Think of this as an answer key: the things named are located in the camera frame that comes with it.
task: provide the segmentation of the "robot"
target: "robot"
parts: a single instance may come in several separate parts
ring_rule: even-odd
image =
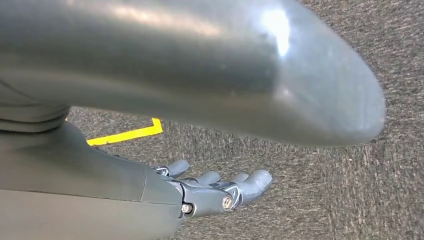
[[[107,154],[71,106],[322,147],[386,116],[372,70],[296,0],[2,0],[0,239],[159,239],[272,184]]]

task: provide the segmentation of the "bolt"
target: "bolt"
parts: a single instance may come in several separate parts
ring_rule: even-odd
[[[181,212],[185,213],[185,214],[189,214],[191,213],[193,210],[193,206],[190,204],[183,204],[181,206]]]
[[[222,200],[222,209],[224,211],[230,211],[233,208],[233,198],[231,196],[225,196]]]

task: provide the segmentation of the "gray robotic forearm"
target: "gray robotic forearm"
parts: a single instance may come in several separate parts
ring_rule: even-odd
[[[150,167],[89,146],[66,122],[44,133],[0,134],[0,239],[155,240],[185,218],[226,213],[258,199],[267,171],[222,181],[177,179],[180,160]]]

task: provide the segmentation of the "robotic hand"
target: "robotic hand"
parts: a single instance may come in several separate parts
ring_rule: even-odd
[[[222,214],[250,204],[264,194],[273,179],[266,170],[257,170],[251,175],[240,173],[230,181],[223,181],[216,171],[178,180],[190,168],[185,160],[152,168],[181,193],[180,218]]]

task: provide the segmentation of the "yellow tape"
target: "yellow tape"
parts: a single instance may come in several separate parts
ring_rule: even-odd
[[[144,128],[140,128],[137,130],[126,131],[122,133],[118,133],[115,135],[103,136],[98,138],[93,138],[87,141],[87,143],[91,146],[105,145],[105,144],[113,144],[122,141],[127,141],[131,139],[137,139],[142,137],[147,137],[151,135],[160,134],[163,132],[161,120],[157,118],[152,118],[153,126],[148,126]]]

